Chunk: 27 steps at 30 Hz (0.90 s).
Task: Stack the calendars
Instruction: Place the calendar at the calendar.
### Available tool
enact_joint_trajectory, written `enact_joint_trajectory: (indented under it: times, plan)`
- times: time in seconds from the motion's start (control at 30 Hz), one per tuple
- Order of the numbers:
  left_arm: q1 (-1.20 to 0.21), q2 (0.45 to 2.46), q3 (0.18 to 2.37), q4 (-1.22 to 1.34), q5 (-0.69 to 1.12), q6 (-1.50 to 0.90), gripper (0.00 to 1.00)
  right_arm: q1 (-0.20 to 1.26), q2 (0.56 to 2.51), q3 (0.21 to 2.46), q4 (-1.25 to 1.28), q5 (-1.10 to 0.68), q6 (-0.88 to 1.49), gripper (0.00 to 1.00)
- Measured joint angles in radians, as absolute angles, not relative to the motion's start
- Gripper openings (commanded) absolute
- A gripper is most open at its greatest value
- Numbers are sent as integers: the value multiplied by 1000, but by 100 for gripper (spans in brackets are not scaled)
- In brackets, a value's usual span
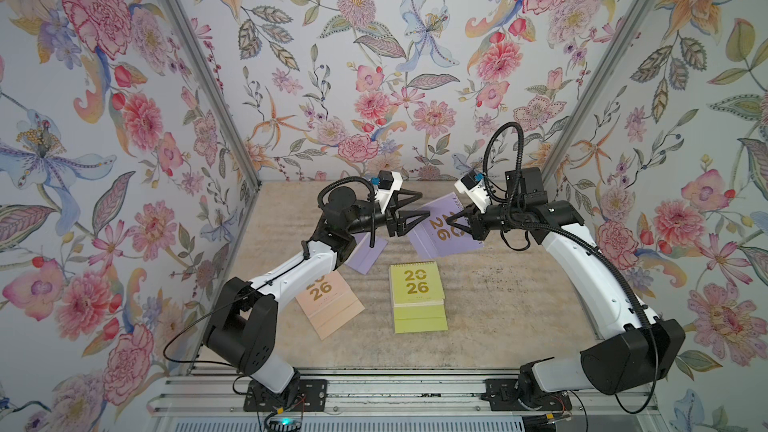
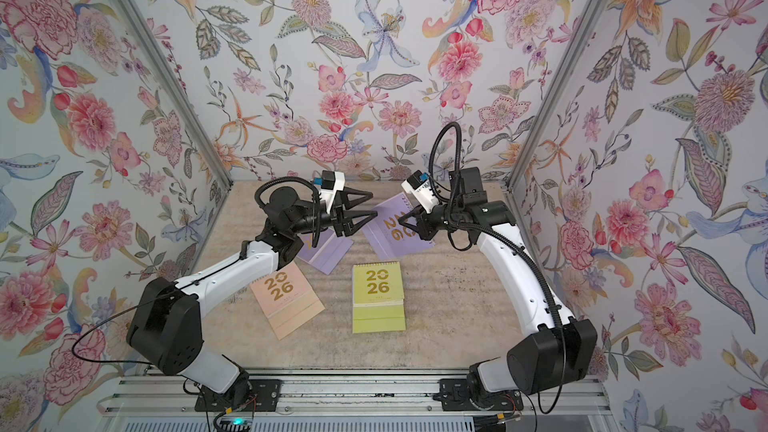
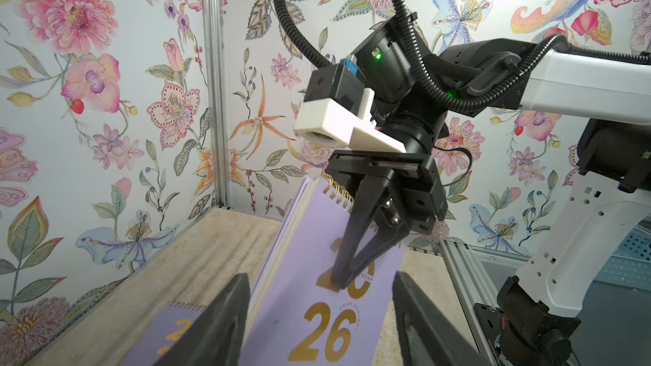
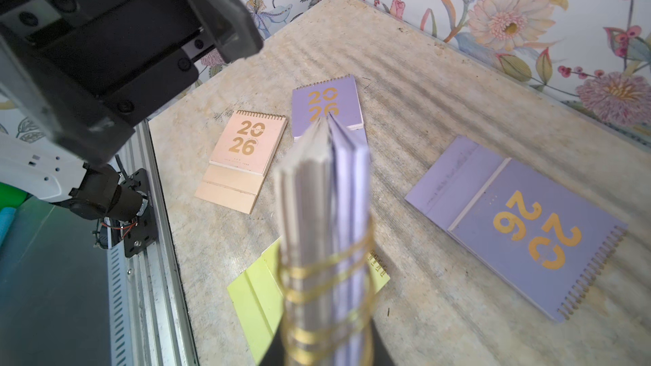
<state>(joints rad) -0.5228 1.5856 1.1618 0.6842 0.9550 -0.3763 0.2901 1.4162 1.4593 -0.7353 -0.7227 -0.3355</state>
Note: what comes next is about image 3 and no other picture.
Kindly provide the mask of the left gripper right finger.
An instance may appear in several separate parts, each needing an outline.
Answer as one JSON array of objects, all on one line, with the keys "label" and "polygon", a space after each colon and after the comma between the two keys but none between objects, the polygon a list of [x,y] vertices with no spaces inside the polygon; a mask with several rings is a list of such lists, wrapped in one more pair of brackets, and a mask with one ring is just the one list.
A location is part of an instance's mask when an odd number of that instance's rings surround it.
[{"label": "left gripper right finger", "polygon": [[392,292],[404,365],[490,364],[445,318],[409,274],[396,273]]}]

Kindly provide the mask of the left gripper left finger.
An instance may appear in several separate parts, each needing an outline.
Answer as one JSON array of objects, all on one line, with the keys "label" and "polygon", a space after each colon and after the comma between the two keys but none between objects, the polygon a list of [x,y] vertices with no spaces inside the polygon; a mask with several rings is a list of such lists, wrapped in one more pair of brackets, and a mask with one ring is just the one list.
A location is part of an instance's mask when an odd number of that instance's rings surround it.
[{"label": "left gripper left finger", "polygon": [[249,301],[248,275],[235,274],[179,342],[155,365],[237,366]]}]

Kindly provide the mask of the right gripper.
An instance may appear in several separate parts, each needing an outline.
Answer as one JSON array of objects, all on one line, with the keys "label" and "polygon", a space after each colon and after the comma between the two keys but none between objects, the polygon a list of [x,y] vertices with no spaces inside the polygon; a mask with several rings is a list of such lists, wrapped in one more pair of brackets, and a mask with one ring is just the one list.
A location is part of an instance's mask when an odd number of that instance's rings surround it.
[{"label": "right gripper", "polygon": [[445,130],[446,108],[415,78],[395,20],[381,23],[354,49],[364,84],[374,93],[377,129],[406,152],[336,152],[330,175],[345,181],[354,206],[332,268],[332,283],[350,285],[410,232],[430,234],[448,203],[431,156]]}]

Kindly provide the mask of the purple desk calendar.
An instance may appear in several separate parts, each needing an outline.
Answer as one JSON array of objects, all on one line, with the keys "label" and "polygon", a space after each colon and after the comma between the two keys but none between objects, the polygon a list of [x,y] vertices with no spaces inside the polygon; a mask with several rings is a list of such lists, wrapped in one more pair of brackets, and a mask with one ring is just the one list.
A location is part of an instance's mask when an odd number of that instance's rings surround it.
[{"label": "purple desk calendar", "polygon": [[303,181],[254,285],[239,364],[372,363],[403,250],[392,247],[336,287],[332,267],[352,205],[328,176]]}]

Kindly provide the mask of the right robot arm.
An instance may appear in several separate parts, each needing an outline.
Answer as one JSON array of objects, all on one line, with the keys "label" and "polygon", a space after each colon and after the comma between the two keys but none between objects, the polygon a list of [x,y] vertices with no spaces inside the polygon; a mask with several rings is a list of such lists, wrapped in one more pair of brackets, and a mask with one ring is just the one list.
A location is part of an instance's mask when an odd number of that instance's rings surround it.
[{"label": "right robot arm", "polygon": [[598,51],[549,32],[433,54],[388,21],[350,59],[319,64],[310,81],[318,97],[317,133],[334,150],[327,171],[353,205],[329,273],[340,288],[449,216],[480,153],[470,124],[446,114],[513,111],[513,135],[539,142],[507,159],[522,189],[490,191],[468,217],[479,246],[529,260],[499,292],[499,329],[477,315],[498,362],[566,364],[588,288],[650,214],[649,52]]}]

